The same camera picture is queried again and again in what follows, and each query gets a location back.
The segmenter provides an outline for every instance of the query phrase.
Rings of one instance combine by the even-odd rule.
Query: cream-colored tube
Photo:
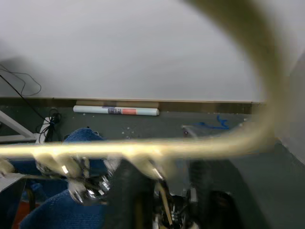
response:
[[[153,159],[161,166],[174,157],[218,158],[253,153],[260,146],[272,144],[275,123],[285,110],[284,76],[276,39],[259,10],[249,0],[191,0],[199,11],[208,14],[248,54],[264,83],[267,106],[260,111],[256,123],[216,138],[162,139],[146,141],[112,141],[102,143],[9,146],[0,148],[1,156],[62,156],[106,157],[123,156],[144,174],[155,177]],[[40,160],[48,165],[49,160]]]

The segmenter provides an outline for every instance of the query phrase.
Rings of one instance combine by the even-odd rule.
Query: blue cloth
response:
[[[91,129],[82,128],[69,135],[65,142],[97,140],[103,139]],[[92,167],[92,165],[103,171],[106,170],[101,160],[90,161],[90,166]],[[105,208],[103,205],[79,205],[70,197],[68,190],[65,190],[49,198],[24,218],[20,229],[100,229],[103,224]]]

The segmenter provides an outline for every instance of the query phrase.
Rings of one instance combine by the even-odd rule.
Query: white poster tube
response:
[[[74,106],[74,112],[80,113],[100,113],[114,115],[159,115],[157,108],[139,108],[139,107],[112,107],[112,106]]]

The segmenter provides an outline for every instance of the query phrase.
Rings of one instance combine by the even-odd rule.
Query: wooden baseboard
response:
[[[210,101],[145,101],[27,98],[33,106],[73,107],[75,105],[158,108],[160,111],[251,114],[259,103]],[[0,105],[26,105],[20,98],[0,98]]]

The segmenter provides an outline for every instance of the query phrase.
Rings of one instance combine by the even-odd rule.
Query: white wall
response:
[[[295,62],[305,47],[305,1],[264,6],[278,14]],[[261,99],[245,56],[176,0],[2,0],[0,63],[31,74],[42,85],[35,97]],[[17,79],[2,75],[21,89]],[[21,77],[28,82],[25,94],[37,90]],[[17,95],[0,81],[0,96]]]

